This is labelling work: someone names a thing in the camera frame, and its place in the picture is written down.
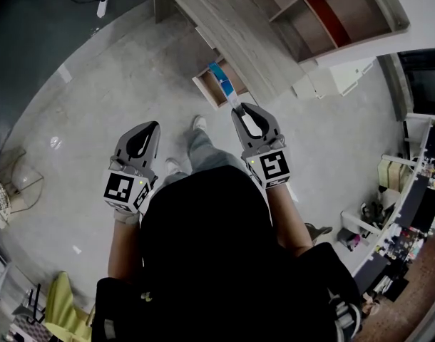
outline red shelf panel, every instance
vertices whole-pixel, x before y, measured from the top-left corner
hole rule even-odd
[[[338,47],[351,43],[351,38],[326,0],[306,0],[325,25]]]

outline open drawer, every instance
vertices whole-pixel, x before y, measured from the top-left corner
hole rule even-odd
[[[230,82],[235,89],[237,95],[241,95],[247,92],[245,84],[238,77],[236,72],[233,70],[232,66],[221,56],[216,60],[216,63],[224,71],[225,75],[229,78]],[[221,90],[219,83],[216,81],[214,75],[211,73],[209,68],[206,68],[196,77],[192,79],[197,85],[202,94],[210,102],[214,109],[218,109],[227,102],[223,91]]]

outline chair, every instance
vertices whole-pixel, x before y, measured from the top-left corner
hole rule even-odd
[[[12,315],[14,316],[25,316],[27,321],[33,326],[35,323],[40,323],[45,319],[45,308],[39,309],[39,295],[40,295],[41,285],[37,285],[35,300],[32,302],[32,296],[34,294],[34,290],[31,289],[26,295],[25,301],[21,303],[21,305],[16,308]]]
[[[89,314],[73,305],[73,294],[66,272],[51,284],[46,301],[44,326],[63,342],[90,342]]]

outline grey concrete floor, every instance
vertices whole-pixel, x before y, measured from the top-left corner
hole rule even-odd
[[[99,29],[144,1],[109,0],[100,19],[98,2],[1,0],[0,150],[54,71]]]
[[[146,3],[65,62],[72,81],[65,84],[57,74],[48,80],[6,145],[22,145],[26,163],[45,177],[39,203],[0,232],[0,245],[28,278],[48,284],[65,270],[79,294],[94,296],[106,275],[113,232],[101,178],[118,138],[133,126],[160,123],[154,167],[160,180],[167,157],[188,166],[181,134],[197,114],[207,118],[216,147],[240,156],[229,105],[214,111],[191,81],[213,58],[182,16],[155,25]],[[402,130],[391,104],[375,61],[344,98],[280,98],[266,107],[285,134],[304,221],[334,227],[325,241],[334,243],[340,212],[377,189],[381,155],[397,151]],[[335,248],[349,268],[359,263],[360,254]]]

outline leg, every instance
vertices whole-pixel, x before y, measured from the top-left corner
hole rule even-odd
[[[234,155],[215,148],[208,135],[200,128],[190,133],[188,154],[193,173],[227,165],[246,173],[245,166]]]

